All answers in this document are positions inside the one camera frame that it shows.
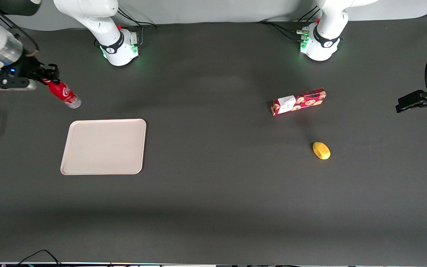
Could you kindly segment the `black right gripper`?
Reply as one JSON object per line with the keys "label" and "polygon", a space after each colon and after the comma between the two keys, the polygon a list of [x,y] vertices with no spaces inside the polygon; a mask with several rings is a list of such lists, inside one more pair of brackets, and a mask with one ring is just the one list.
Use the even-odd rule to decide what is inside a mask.
{"label": "black right gripper", "polygon": [[56,64],[43,64],[34,56],[22,56],[18,61],[3,66],[0,70],[0,83],[11,82],[14,78],[27,78],[43,83],[59,84],[59,69]]}

